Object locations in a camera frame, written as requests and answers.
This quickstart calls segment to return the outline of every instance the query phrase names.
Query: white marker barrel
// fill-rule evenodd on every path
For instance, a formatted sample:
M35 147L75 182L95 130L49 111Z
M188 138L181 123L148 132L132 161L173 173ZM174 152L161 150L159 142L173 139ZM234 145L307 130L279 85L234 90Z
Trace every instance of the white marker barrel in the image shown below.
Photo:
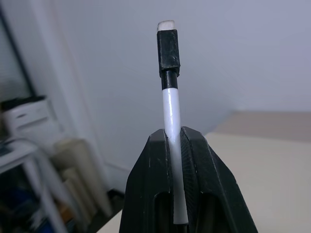
M177 86L179 76L179 52L174 21L158 24L159 70L162 81L165 133L170 147L173 174L174 224L187 224L188 215L184 192L180 145L180 110Z

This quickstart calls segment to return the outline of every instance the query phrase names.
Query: white wall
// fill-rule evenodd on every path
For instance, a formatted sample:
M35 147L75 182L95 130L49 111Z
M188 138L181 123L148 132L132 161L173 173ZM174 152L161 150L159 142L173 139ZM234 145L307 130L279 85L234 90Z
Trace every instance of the white wall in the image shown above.
M32 2L40 12L41 1ZM178 28L183 125L207 133L233 109L311 110L310 2L45 2L46 20L57 25L77 78L62 87L79 83L92 141L118 189L124 188L148 135L163 128L159 21L174 19Z

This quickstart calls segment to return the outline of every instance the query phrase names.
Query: floor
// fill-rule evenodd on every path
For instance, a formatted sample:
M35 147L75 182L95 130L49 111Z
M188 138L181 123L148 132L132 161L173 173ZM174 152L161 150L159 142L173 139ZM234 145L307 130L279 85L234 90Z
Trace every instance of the floor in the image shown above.
M96 233L100 228L103 227L113 216L115 216L120 210L122 210L124 205L124 194L117 191L108 192L109 199L112 206L112 216L106 217L101 211L99 211L93 218L87 233Z

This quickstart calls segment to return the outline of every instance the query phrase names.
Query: white table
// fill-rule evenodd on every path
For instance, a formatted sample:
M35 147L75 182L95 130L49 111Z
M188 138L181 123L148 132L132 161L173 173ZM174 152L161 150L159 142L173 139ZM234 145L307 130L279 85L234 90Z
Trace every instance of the white table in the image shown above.
M12 152L0 157L0 173L22 165L33 191L41 200L41 205L55 232L67 233L50 192L45 182L40 178L42 176L36 164L35 156L42 156L42 154L39 153L35 146L24 142L15 141L8 147L12 149Z
M311 114L242 113L215 131L207 141L234 174L258 232L311 232ZM120 220L121 212L98 232L118 233Z

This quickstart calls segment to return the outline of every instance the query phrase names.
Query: clamp jaw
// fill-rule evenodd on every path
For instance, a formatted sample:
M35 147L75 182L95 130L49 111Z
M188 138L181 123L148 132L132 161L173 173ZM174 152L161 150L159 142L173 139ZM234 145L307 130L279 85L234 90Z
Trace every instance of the clamp jaw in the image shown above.
M198 131L182 127L189 224L173 224L173 178L164 130L149 136L125 191L120 233L258 233L231 171Z

